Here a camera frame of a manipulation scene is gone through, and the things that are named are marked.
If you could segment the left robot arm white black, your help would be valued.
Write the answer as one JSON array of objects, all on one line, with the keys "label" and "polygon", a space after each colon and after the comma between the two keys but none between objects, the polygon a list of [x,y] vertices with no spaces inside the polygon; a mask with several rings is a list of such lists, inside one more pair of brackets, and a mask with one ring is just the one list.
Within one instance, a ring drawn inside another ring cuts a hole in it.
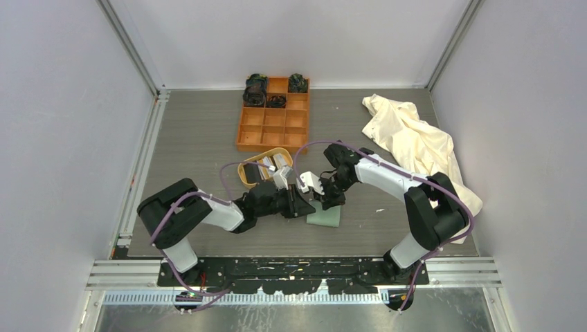
[{"label": "left robot arm white black", "polygon": [[151,244],[174,266],[186,286],[201,278],[199,258],[188,235],[200,224],[240,234],[255,227],[260,217],[280,214],[286,219],[316,212],[295,185],[278,187],[262,181],[241,197],[224,201],[183,178],[142,201],[136,212],[151,236]]}]

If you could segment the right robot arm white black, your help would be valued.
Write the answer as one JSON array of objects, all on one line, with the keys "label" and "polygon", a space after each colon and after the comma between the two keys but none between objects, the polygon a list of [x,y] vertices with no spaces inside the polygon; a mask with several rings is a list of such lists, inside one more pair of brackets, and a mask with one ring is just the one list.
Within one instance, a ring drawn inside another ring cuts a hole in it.
[{"label": "right robot arm white black", "polygon": [[314,192],[323,210],[343,205],[345,193],[356,183],[376,187],[404,203],[409,232],[383,256],[385,277],[393,284],[403,283],[419,259],[470,224],[451,180],[442,172],[411,175],[366,148],[354,151],[330,144],[324,155],[334,169],[319,176],[320,191]]}]

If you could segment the tan oval card tray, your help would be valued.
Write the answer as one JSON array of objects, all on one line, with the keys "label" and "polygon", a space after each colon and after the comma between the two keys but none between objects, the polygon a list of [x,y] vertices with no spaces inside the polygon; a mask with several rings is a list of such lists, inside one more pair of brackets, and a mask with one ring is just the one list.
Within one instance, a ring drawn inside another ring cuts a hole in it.
[{"label": "tan oval card tray", "polygon": [[237,166],[237,173],[243,185],[249,189],[260,181],[272,180],[276,171],[284,166],[293,166],[293,158],[282,147],[276,147],[246,159]]}]

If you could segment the green card holder wallet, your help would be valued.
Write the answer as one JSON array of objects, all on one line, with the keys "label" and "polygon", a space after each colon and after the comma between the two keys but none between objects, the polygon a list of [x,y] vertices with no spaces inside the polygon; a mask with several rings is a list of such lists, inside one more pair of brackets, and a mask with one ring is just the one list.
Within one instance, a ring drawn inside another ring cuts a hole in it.
[{"label": "green card holder wallet", "polygon": [[306,216],[306,223],[330,228],[338,228],[341,220],[341,206],[331,207],[328,210],[322,208],[319,201],[310,201],[315,213]]}]

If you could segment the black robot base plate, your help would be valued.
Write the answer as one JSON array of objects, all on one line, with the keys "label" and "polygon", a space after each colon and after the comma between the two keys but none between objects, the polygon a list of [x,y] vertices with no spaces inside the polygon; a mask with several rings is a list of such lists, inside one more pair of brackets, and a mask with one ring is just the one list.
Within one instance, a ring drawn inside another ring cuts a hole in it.
[{"label": "black robot base plate", "polygon": [[258,290],[273,295],[312,294],[325,284],[330,295],[376,293],[380,286],[429,283],[424,268],[397,270],[381,257],[204,257],[182,280],[210,292],[234,294]]}]

